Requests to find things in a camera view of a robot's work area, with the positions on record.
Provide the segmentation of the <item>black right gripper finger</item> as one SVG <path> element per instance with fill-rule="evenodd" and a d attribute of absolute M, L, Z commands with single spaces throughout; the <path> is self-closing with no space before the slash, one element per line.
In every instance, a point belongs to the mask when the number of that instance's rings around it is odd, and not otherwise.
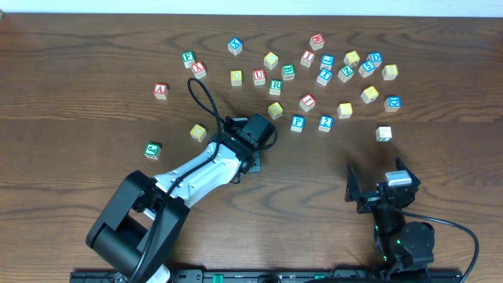
<path fill-rule="evenodd" d="M 347 165 L 347 186 L 345 191 L 344 200 L 346 202 L 357 201 L 360 198 L 360 189 L 358 185 L 358 181 L 356 179 L 353 167 L 348 164 Z"/>
<path fill-rule="evenodd" d="M 397 171 L 405 171 L 409 175 L 409 177 L 413 176 L 413 173 L 404 164 L 403 160 L 400 157 L 395 158 L 395 166 Z"/>

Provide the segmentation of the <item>green R wooden block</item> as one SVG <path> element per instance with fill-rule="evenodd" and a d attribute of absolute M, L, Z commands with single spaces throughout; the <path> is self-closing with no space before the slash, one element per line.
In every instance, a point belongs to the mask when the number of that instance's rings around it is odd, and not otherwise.
<path fill-rule="evenodd" d="M 269 94 L 279 96 L 281 94 L 282 85 L 283 82 L 281 80 L 272 79 L 270 81 Z"/>

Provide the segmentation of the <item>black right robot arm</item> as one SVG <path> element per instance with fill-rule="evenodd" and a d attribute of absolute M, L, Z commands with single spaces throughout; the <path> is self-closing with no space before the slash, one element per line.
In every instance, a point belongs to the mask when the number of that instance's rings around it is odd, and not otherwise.
<path fill-rule="evenodd" d="M 370 213 L 378 251 L 391 272 L 415 270 L 434 261 L 435 230 L 426 222 L 407 222 L 404 208 L 415 201 L 420 179 L 395 160 L 396 170 L 385 174 L 376 188 L 362 192 L 351 165 L 347 166 L 346 202 L 355 202 L 358 214 Z"/>

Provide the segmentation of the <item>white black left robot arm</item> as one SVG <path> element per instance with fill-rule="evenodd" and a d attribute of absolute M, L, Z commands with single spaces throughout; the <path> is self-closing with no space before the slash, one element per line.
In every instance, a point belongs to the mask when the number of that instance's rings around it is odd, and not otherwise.
<path fill-rule="evenodd" d="M 167 282 L 165 261 L 191 207 L 213 189 L 254 167 L 276 141 L 276 127 L 260 116 L 226 117 L 198 156 L 167 173 L 141 171 L 121 182 L 86 236 L 86 244 L 128 282 Z"/>

